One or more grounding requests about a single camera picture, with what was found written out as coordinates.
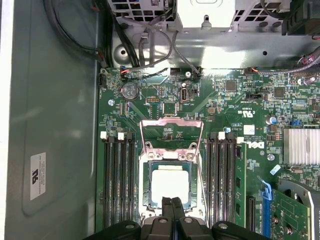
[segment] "green circuit board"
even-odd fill
[[[263,228],[266,228],[261,180],[274,189],[277,189],[279,179],[290,179],[320,190],[319,166],[292,170],[291,166],[284,164],[283,155],[284,128],[307,125],[319,128],[320,81],[303,84],[310,74],[318,77],[317,73],[271,76],[246,75],[243,69],[202,69],[201,74],[195,74],[189,69],[168,68],[148,76],[155,72],[157,70],[151,68],[124,76],[118,68],[101,70],[97,126],[97,232],[122,220],[141,221],[137,203],[139,155],[143,149],[141,120],[183,118],[203,122],[199,152],[206,193],[211,192],[208,181],[214,172],[214,169],[208,171],[211,168],[208,160],[211,158],[211,137],[217,138],[219,132],[230,130],[228,134],[236,142],[230,146],[232,154],[228,153],[226,157],[234,166],[230,183],[233,190],[228,193],[233,201],[230,204],[232,210],[227,220],[242,227],[250,223],[249,227],[259,234],[263,234]],[[124,97],[127,83],[138,87],[134,100]],[[276,122],[271,124],[271,117],[275,117]],[[167,150],[188,148],[190,143],[199,140],[200,135],[199,129],[174,124],[146,127],[143,131],[145,140],[152,142],[153,147]],[[123,136],[127,142],[116,143]],[[254,199],[249,209],[248,196]]]

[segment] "black cable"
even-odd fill
[[[68,50],[72,49],[78,53],[81,53],[87,57],[96,57],[97,49],[78,43],[75,38],[63,27],[59,20],[59,16],[55,10],[53,0],[43,0],[43,6],[53,31],[57,35],[58,39],[67,46]]]
[[[128,57],[130,59],[130,63],[132,65],[132,67],[133,68],[140,67],[139,59],[138,59],[138,56],[137,56],[137,53],[136,53],[136,50],[135,50],[134,46],[132,45],[132,43],[130,42],[129,38],[127,37],[127,35],[123,31],[123,29],[121,28],[120,24],[118,23],[117,18],[114,15],[114,13],[112,12],[112,9],[109,6],[109,4],[106,3],[106,5],[107,5],[106,8],[108,9],[109,14],[112,17],[112,21],[113,21],[113,24],[114,24],[114,29],[115,29],[116,33],[118,34],[125,51],[128,54]]]
[[[260,0],[260,4],[265,11],[266,14],[268,14],[270,17],[273,17],[275,19],[283,20],[286,17],[288,17],[289,13],[288,12],[271,12],[267,9],[265,0]]]

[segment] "cable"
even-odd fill
[[[176,52],[176,54],[178,54],[178,56],[186,63],[188,64],[188,66],[196,73],[199,74],[200,72],[198,71],[198,69],[188,60],[186,59],[178,50],[177,46],[176,46],[176,38],[178,35],[178,31],[175,31],[172,37],[172,46],[174,51]]]
[[[271,12],[267,9],[265,0],[260,0],[260,4],[265,11],[270,17],[273,17],[275,19],[283,20],[286,17],[288,17],[289,13],[288,12]]]
[[[169,9],[168,11],[166,11],[166,13],[159,15],[157,17],[155,17],[154,19],[152,19],[149,22],[149,25],[153,26],[156,25],[157,23],[161,22],[163,20],[163,18],[167,19],[171,16],[172,14],[172,8]],[[143,32],[149,32],[148,28],[145,28]],[[139,61],[140,61],[140,65],[144,66],[146,65],[146,60],[145,60],[145,55],[144,55],[144,44],[147,43],[147,39],[141,37],[140,38],[140,42],[139,42],[139,46],[138,46],[138,53],[139,53]]]
[[[58,39],[64,44],[67,45],[69,50],[74,50],[78,53],[81,53],[87,57],[96,57],[97,49],[94,47],[89,47],[78,43],[75,38],[63,27],[59,20],[58,13],[55,9],[54,3],[52,0],[43,0],[43,6],[48,18],[50,25],[52,26],[53,31],[57,35]]]
[[[163,58],[161,58],[161,59],[159,59],[159,60],[157,60],[157,61],[155,61],[153,63],[145,65],[145,66],[133,67],[133,68],[130,69],[130,71],[137,71],[137,70],[153,67],[156,64],[161,63],[161,62],[167,60],[170,57],[170,55],[172,53],[172,43],[171,43],[171,39],[168,37],[167,34],[165,34],[163,31],[160,31],[159,29],[156,29],[154,26],[151,26],[151,25],[149,25],[147,23],[144,23],[144,22],[141,22],[141,21],[136,21],[136,20],[133,20],[131,18],[126,18],[126,17],[122,17],[122,19],[124,21],[126,21],[126,22],[129,22],[129,23],[132,23],[132,24],[139,24],[139,25],[144,26],[145,28],[148,28],[148,29],[150,29],[152,31],[156,31],[157,33],[162,34],[169,42],[169,52],[167,53],[167,55],[165,57],[163,57]]]
[[[118,34],[125,51],[128,54],[128,57],[130,59],[130,63],[132,65],[132,67],[133,68],[139,67],[140,66],[139,59],[138,59],[138,56],[137,56],[137,53],[136,53],[136,50],[135,50],[134,46],[132,45],[132,43],[130,42],[129,38],[127,37],[127,35],[123,31],[123,29],[121,28],[120,24],[118,23],[117,18],[113,14],[112,9],[109,6],[109,4],[107,3],[106,5],[107,5],[106,7],[107,7],[107,9],[109,11],[109,14],[112,17],[112,21],[113,21],[113,24],[114,24],[114,29],[115,29],[116,33]]]
[[[306,65],[306,66],[302,66],[302,67],[298,67],[292,70],[284,70],[284,71],[258,71],[258,74],[262,74],[262,75],[268,75],[268,74],[293,74],[293,73],[297,73],[297,72],[301,72],[304,70],[307,70],[309,68],[311,68],[313,65],[317,64],[317,62],[320,60],[320,55],[310,64]]]

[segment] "aluminum heatsink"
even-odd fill
[[[284,129],[284,163],[290,165],[320,164],[320,129]]]

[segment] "blue connector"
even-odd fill
[[[270,208],[272,201],[272,188],[271,185],[260,178],[264,185],[264,191],[261,192],[262,200],[262,235],[270,238],[271,232],[271,216]]]

